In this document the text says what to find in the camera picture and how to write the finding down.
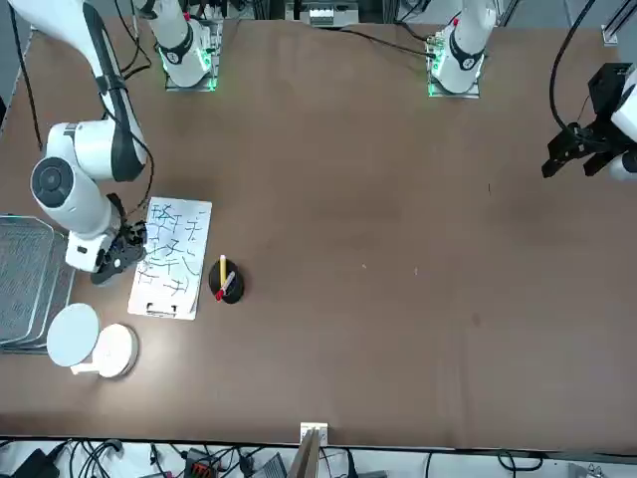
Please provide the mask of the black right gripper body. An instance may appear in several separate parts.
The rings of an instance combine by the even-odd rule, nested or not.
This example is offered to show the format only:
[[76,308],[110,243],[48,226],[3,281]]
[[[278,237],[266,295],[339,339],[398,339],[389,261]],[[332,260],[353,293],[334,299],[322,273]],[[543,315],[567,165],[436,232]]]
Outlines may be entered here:
[[128,243],[128,224],[124,207],[116,193],[109,193],[106,198],[113,207],[116,222],[116,233],[106,252],[106,258],[108,260],[128,260],[131,253],[131,246]]

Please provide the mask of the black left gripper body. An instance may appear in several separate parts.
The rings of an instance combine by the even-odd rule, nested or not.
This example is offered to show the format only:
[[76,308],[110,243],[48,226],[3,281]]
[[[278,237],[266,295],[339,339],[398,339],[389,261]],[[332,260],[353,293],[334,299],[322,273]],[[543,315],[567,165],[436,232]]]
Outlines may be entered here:
[[584,149],[613,149],[632,142],[611,120],[631,72],[630,63],[605,63],[588,81],[595,119],[577,129],[579,143]]

